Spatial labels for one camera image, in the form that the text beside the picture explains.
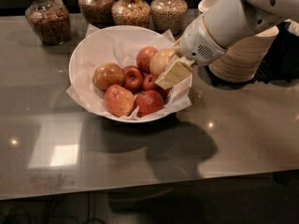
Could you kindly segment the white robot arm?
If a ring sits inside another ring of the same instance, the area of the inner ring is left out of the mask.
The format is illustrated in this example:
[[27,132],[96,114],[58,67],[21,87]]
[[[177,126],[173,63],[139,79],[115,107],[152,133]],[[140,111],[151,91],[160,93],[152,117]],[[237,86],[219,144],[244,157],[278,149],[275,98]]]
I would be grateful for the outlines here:
[[219,0],[199,15],[177,41],[178,52],[155,83],[167,90],[191,75],[195,64],[209,65],[237,41],[282,21],[299,19],[299,0]]

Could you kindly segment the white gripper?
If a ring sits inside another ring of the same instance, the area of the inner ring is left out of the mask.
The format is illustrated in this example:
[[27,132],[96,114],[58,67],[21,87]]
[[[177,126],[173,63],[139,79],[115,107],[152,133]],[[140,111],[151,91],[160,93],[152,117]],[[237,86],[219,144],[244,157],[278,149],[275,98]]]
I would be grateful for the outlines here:
[[209,34],[203,14],[186,27],[183,35],[173,44],[172,49],[179,50],[183,56],[175,55],[155,80],[155,84],[164,90],[173,88],[189,77],[195,62],[201,66],[210,65],[226,51]]

